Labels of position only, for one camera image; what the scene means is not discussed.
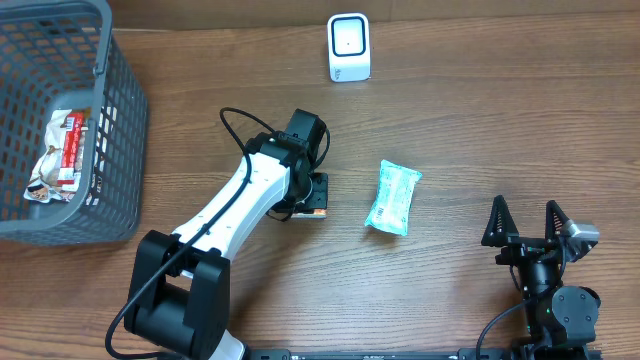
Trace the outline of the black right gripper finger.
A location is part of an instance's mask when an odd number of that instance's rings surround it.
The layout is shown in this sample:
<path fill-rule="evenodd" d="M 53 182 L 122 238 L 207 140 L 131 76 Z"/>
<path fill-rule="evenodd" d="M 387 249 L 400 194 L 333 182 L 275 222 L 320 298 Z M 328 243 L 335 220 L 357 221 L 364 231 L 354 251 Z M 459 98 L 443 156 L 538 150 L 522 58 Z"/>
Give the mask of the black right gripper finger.
<path fill-rule="evenodd" d="M 545 238 L 555 240 L 561 233 L 562 227 L 570 218 L 562 211 L 555 200 L 550 200 L 546 204 L 545 217 Z"/>
<path fill-rule="evenodd" d="M 494 198 L 491 214 L 483 237 L 482 246 L 504 247 L 511 245 L 519 237 L 519 231 L 502 195 Z"/>

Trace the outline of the orange juice carton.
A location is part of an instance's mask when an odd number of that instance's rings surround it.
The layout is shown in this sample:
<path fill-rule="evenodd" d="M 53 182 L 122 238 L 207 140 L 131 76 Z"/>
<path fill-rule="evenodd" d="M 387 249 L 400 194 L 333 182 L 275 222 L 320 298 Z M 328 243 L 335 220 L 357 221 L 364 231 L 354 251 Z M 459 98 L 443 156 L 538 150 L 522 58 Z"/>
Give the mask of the orange juice carton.
<path fill-rule="evenodd" d="M 291 218 L 292 219 L 325 219 L 327 216 L 326 209 L 313 209 L 311 211 L 306 212 L 296 212 Z"/>

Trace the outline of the teal snack packet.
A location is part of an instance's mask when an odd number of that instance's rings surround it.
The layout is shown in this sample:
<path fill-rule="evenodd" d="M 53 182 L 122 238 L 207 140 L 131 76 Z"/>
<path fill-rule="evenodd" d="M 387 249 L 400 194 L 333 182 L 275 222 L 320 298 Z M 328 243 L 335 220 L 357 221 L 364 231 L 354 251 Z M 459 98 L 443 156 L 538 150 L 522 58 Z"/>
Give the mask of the teal snack packet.
<path fill-rule="evenodd" d="M 382 160 L 376 199 L 364 225 L 407 236 L 413 193 L 421 178 L 419 171 Z"/>

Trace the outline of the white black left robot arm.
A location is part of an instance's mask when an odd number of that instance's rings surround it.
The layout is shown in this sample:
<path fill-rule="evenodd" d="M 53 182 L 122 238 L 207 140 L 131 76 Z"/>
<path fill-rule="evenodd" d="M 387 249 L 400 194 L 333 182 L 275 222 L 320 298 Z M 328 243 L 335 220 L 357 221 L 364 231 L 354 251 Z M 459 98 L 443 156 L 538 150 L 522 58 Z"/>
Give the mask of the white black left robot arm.
<path fill-rule="evenodd" d="M 139 243 L 127 303 L 105 336 L 114 358 L 117 326 L 159 346 L 150 359 L 251 358 L 228 329 L 231 264 L 259 221 L 269 216 L 323 219 L 328 176 L 319 172 L 330 132 L 316 114 L 297 109 L 287 127 L 240 145 L 242 160 L 214 198 L 169 234 L 149 231 Z"/>

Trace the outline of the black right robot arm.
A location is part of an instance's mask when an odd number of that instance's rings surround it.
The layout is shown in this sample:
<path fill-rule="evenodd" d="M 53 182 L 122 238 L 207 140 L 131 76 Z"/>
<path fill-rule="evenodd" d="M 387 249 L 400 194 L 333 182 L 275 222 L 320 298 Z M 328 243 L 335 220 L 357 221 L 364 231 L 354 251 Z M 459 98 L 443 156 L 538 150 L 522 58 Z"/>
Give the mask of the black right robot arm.
<path fill-rule="evenodd" d="M 599 238 L 594 224 L 571 219 L 554 200 L 546 204 L 545 236 L 523 237 L 506 200 L 496 196 L 481 244 L 500 250 L 495 262 L 509 268 L 522 300 L 484 327 L 474 357 L 483 356 L 484 339 L 497 322 L 522 310 L 528 335 L 514 340 L 503 359 L 599 359 L 588 344 L 596 339 L 601 299 L 588 287 L 563 283 L 567 265 L 585 257 Z"/>

